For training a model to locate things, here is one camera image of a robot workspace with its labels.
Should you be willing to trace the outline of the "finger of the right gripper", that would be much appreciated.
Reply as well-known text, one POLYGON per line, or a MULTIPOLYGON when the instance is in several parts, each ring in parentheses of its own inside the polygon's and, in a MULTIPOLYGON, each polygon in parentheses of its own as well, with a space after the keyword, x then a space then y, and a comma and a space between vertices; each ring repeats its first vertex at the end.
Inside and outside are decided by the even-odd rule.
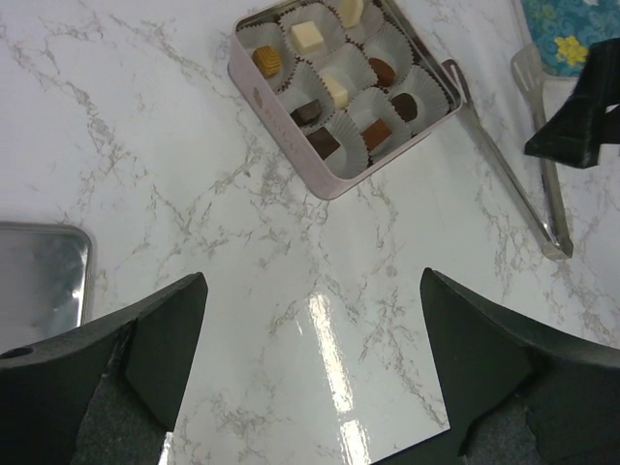
POLYGON ((619 143, 619 40, 589 47, 583 70, 563 106, 524 146, 529 156, 576 169, 599 163, 603 144, 619 143))

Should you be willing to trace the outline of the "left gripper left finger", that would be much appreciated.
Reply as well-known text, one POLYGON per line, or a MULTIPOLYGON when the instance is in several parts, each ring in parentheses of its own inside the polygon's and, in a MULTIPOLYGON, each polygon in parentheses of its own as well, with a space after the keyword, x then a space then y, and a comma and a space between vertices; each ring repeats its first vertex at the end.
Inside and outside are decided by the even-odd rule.
POLYGON ((202 273, 1 355, 4 464, 156 464, 200 339, 202 273))

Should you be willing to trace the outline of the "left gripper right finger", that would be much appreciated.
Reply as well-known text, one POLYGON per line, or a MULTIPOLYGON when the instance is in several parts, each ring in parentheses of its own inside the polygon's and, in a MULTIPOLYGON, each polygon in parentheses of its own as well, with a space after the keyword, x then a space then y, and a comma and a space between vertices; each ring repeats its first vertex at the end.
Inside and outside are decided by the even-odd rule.
POLYGON ((547 464, 619 461, 619 352, 496 304, 427 268, 426 330, 449 430, 419 446, 422 464, 460 464, 474 435, 519 406, 547 464))

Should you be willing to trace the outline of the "metal tongs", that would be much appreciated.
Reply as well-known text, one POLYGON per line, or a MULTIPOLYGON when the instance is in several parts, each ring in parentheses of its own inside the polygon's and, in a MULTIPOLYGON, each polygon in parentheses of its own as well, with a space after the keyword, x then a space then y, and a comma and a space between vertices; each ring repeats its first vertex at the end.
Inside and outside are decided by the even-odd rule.
MULTIPOLYGON (((458 63, 447 59, 442 66, 461 93, 462 107, 457 114, 459 120, 501 180, 542 249, 542 254, 555 262, 570 259, 574 254, 574 244, 556 165, 538 158, 524 157, 518 161, 514 149, 504 154, 484 128, 458 63)), ((524 46, 512 57, 511 75, 530 110, 534 128, 539 130, 546 122, 544 75, 543 63, 534 44, 524 46)))

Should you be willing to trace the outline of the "tin lid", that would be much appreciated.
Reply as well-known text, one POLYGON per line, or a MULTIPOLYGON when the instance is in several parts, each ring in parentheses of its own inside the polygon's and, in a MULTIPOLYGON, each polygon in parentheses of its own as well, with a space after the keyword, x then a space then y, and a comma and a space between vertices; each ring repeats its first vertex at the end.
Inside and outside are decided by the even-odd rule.
POLYGON ((68 225, 1 223, 1 349, 84 324, 94 246, 68 225))

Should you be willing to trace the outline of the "brown rectangular chocolate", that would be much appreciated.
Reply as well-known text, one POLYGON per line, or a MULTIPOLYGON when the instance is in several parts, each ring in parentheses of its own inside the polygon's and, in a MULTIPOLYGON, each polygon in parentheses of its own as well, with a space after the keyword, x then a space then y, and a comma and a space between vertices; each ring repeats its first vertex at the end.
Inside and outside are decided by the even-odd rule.
POLYGON ((392 134, 392 130, 383 119, 377 119, 361 132, 368 151, 376 149, 392 134))

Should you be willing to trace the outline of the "white chocolate piece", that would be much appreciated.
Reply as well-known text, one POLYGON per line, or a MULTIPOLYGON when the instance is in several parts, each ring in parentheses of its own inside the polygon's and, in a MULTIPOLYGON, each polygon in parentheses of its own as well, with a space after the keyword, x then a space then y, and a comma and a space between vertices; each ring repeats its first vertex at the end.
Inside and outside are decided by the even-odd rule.
POLYGON ((349 103, 348 89, 330 74, 322 74, 322 80, 334 106, 337 109, 345 108, 349 103))

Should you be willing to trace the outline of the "dark square chocolate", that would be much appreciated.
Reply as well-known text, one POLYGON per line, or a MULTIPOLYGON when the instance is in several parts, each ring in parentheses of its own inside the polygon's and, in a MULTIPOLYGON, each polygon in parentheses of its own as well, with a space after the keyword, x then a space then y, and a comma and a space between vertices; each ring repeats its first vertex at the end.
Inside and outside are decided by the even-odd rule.
POLYGON ((328 158, 340 147, 338 140, 325 127, 317 129, 306 138, 322 160, 328 158))

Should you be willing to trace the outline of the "caramel round chocolate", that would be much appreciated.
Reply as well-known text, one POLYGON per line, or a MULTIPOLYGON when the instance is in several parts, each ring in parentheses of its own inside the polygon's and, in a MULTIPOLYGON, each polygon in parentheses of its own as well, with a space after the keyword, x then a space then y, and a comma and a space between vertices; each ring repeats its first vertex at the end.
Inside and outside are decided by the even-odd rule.
POLYGON ((252 60, 264 78, 275 77, 282 68, 280 54, 274 46, 257 47, 252 53, 252 60))

